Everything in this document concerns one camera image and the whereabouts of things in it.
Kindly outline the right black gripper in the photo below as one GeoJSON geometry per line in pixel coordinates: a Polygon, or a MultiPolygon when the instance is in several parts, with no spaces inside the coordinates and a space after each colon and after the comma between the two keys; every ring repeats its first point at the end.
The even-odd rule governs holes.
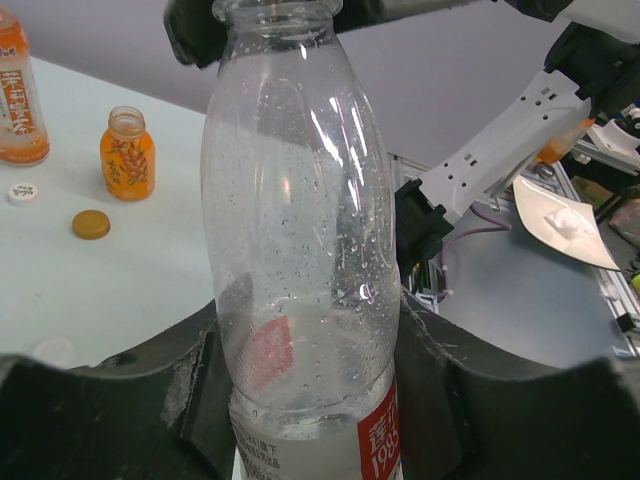
{"type": "Polygon", "coordinates": [[[214,0],[168,1],[163,23],[176,60],[206,68],[219,61],[227,42],[227,27],[213,14],[214,0]]]}

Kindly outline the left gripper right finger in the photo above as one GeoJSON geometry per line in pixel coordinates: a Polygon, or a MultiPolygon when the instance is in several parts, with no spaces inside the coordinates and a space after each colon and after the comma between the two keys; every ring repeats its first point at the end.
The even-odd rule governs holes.
{"type": "Polygon", "coordinates": [[[639,362],[557,369],[400,305],[397,388],[407,479],[635,479],[639,362]]]}

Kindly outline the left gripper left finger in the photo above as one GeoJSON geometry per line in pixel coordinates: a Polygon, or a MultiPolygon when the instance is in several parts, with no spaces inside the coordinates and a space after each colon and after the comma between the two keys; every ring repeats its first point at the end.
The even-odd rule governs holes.
{"type": "Polygon", "coordinates": [[[207,304],[95,367],[1,357],[4,479],[229,479],[231,381],[207,304]]]}

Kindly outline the white water bottle cap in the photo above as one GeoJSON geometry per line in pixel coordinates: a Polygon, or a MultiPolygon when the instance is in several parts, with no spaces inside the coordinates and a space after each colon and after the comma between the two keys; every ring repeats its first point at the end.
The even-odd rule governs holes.
{"type": "Polygon", "coordinates": [[[75,356],[74,344],[65,337],[51,337],[38,343],[32,356],[45,364],[69,368],[75,356]]]}

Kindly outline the small orange juice bottle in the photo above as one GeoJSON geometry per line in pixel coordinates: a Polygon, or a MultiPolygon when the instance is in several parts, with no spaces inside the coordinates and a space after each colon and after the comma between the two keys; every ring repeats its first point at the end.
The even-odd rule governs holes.
{"type": "Polygon", "coordinates": [[[155,188],[156,150],[143,114],[134,107],[111,110],[100,141],[106,190],[125,202],[148,198],[155,188]]]}

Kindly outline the clear water bottle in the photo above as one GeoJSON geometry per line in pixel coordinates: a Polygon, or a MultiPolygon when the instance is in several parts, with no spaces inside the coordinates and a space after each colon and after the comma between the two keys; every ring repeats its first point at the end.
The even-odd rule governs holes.
{"type": "Polygon", "coordinates": [[[247,479],[397,479],[390,161],[337,1],[217,1],[202,203],[247,479]]]}

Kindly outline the large orange tea bottle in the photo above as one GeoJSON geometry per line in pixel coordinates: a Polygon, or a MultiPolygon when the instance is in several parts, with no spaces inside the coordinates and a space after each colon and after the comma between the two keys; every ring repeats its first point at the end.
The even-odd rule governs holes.
{"type": "Polygon", "coordinates": [[[42,162],[50,151],[30,44],[18,18],[1,8],[1,161],[15,166],[42,162]]]}

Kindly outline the orange bottle cap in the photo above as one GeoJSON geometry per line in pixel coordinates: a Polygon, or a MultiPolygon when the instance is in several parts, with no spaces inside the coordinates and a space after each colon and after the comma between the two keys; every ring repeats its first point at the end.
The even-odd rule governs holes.
{"type": "Polygon", "coordinates": [[[109,217],[99,210],[84,210],[77,213],[71,223],[72,232],[84,240],[98,240],[111,229],[109,217]]]}

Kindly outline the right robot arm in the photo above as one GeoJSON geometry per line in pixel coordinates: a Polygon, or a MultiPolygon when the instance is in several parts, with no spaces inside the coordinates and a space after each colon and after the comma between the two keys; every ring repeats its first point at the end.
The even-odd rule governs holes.
{"type": "MultiPolygon", "coordinates": [[[[336,33],[475,1],[318,1],[336,33]]],[[[401,279],[433,258],[445,234],[481,193],[517,175],[550,140],[586,118],[613,115],[639,97],[639,1],[504,1],[521,14],[567,27],[542,71],[502,114],[443,163],[395,194],[401,279]]],[[[164,25],[174,56],[204,69],[223,58],[228,7],[256,5],[264,18],[291,1],[168,1],[164,25]]]]}

